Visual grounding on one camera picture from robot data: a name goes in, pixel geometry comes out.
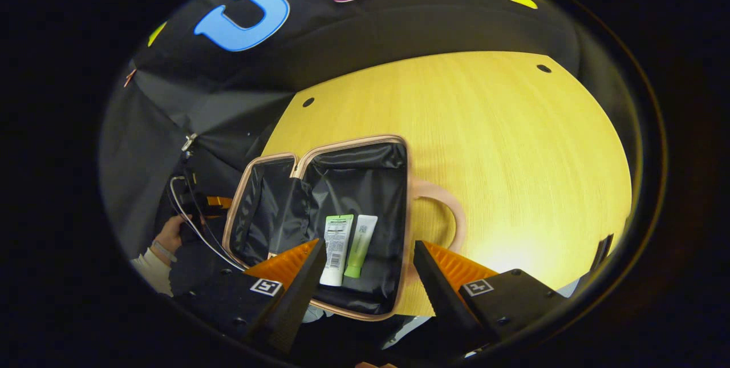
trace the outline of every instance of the white tube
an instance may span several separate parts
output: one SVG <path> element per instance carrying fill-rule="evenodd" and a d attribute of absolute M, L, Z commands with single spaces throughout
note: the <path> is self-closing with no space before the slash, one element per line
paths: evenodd
<path fill-rule="evenodd" d="M 324 242 L 327 246 L 327 262 L 320 277 L 322 285 L 342 286 L 344 256 L 347 254 L 347 242 L 350 240 L 354 217 L 352 214 L 330 215 L 325 219 Z"/>
<path fill-rule="evenodd" d="M 378 217 L 375 215 L 358 215 L 358 224 L 355 226 L 355 236 L 352 238 L 352 248 L 347 257 L 347 269 L 344 275 L 350 278 L 360 278 L 360 270 L 367 256 L 367 248 L 370 245 L 372 231 L 375 230 L 375 223 Z"/>

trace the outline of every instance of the yellow table surface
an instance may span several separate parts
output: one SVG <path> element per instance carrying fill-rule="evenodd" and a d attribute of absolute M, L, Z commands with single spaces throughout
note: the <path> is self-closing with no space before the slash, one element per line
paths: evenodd
<path fill-rule="evenodd" d="M 591 94 L 548 56 L 438 54 L 340 76 L 297 93 L 263 155 L 373 134 L 409 142 L 413 175 L 464 207 L 461 254 L 497 272 L 520 268 L 562 288 L 589 271 L 600 240 L 620 240 L 631 209 L 626 155 Z M 446 207 L 421 199 L 411 215 L 414 241 L 448 246 Z M 433 315 L 420 281 L 401 294 L 396 313 Z"/>

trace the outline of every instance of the pink bag handle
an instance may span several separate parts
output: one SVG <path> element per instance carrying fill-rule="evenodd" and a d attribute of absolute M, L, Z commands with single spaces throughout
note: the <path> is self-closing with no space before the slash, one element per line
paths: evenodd
<path fill-rule="evenodd" d="M 461 250 L 464 239 L 467 237 L 467 216 L 464 214 L 464 209 L 459 204 L 459 200 L 446 191 L 446 189 L 423 179 L 413 178 L 412 189 L 415 199 L 440 201 L 446 207 L 449 207 L 449 210 L 454 215 L 454 220 L 456 220 L 456 232 L 454 233 L 454 240 L 449 245 L 449 250 L 458 253 Z"/>

